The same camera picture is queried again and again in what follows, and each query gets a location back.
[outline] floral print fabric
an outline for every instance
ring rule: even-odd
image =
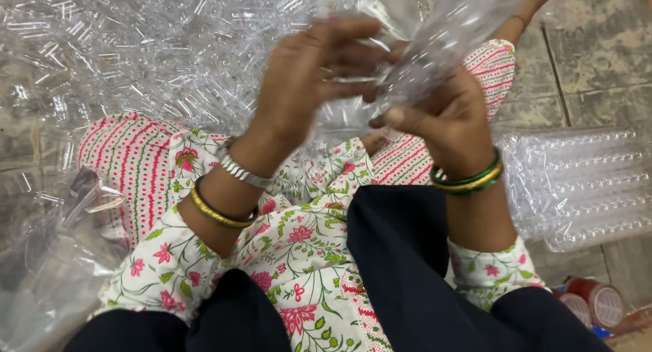
[[[510,55],[506,45],[490,41],[476,52],[477,64],[467,64],[481,75],[495,73],[487,72],[491,66],[504,72],[497,80],[505,83],[492,87],[499,92],[490,115],[509,88],[511,81],[503,80],[513,75],[513,58],[503,56]],[[483,86],[487,91],[491,85]],[[158,310],[190,323],[221,275],[240,268],[273,303],[293,350],[392,350],[346,248],[346,211],[358,187],[380,178],[384,184],[427,181],[432,161],[422,141],[405,136],[370,159],[360,140],[349,140],[309,169],[288,160],[261,197],[256,223],[242,232],[233,255],[221,259],[188,228],[175,204],[218,165],[215,153],[226,139],[137,113],[107,116],[87,131],[79,164],[106,173],[126,195],[126,209],[110,220],[129,230],[126,241],[134,248],[102,291],[96,314]],[[298,189],[292,185],[297,178]],[[544,287],[520,239],[495,254],[449,247],[460,292],[485,310],[509,291]]]
[[[536,275],[523,239],[498,253],[478,253],[449,241],[458,292],[486,311],[504,294],[522,287],[546,288]]]
[[[260,217],[242,232],[233,255],[221,259],[188,228],[175,204],[218,163],[215,154],[225,139],[186,130],[169,140],[171,208],[122,262],[101,294],[98,313],[158,310],[190,323],[221,275],[239,268],[267,294],[294,349],[391,350],[366,293],[357,288],[362,279],[346,247],[347,208],[356,189],[375,176],[360,140],[346,141],[315,160],[310,174],[286,163],[260,199]],[[276,185],[285,174],[306,178],[311,202],[290,203],[283,185]],[[451,254],[461,291],[480,307],[516,288],[542,286],[520,240],[499,254],[451,244]]]

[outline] right hand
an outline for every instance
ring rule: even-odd
[[[369,124],[423,138],[435,164],[452,181],[481,173],[495,159],[485,93],[464,67],[417,106],[391,107]]]

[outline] left hand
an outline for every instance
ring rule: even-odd
[[[369,76],[389,54],[357,39],[375,36],[376,19],[331,18],[281,40],[273,50],[246,134],[265,137],[291,153],[307,138],[323,102],[373,89],[370,82],[333,82],[333,77]]]

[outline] green bangle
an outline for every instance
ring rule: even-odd
[[[430,171],[430,180],[436,184],[439,184],[440,186],[458,186],[462,184],[468,184],[469,182],[475,182],[489,174],[493,169],[495,169],[495,166],[498,164],[498,162],[500,162],[500,150],[498,150],[496,146],[493,147],[493,150],[495,152],[495,160],[493,163],[489,165],[489,167],[487,167],[482,173],[479,173],[474,177],[456,182],[445,181],[441,179],[444,176],[444,171],[441,169],[441,167],[433,166],[432,170]]]
[[[501,176],[502,176],[502,171],[501,171],[501,175],[499,175],[498,177],[495,177],[494,179],[489,181],[487,184],[485,184],[483,186],[479,186],[476,189],[471,189],[471,190],[467,190],[467,191],[447,191],[446,193],[450,194],[451,196],[471,196],[473,194],[476,194],[478,191],[482,191],[482,190],[487,189],[490,186],[494,185],[500,179]]]

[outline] hand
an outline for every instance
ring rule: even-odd
[[[351,98],[372,89],[367,82],[333,82],[333,77],[368,76],[388,53],[357,39],[375,36],[375,19],[331,18],[284,38],[269,59],[248,134],[281,145],[289,154],[308,136],[323,102]]]
[[[424,139],[435,164],[454,181],[484,171],[495,159],[485,93],[464,67],[414,107],[392,107],[370,122]]]

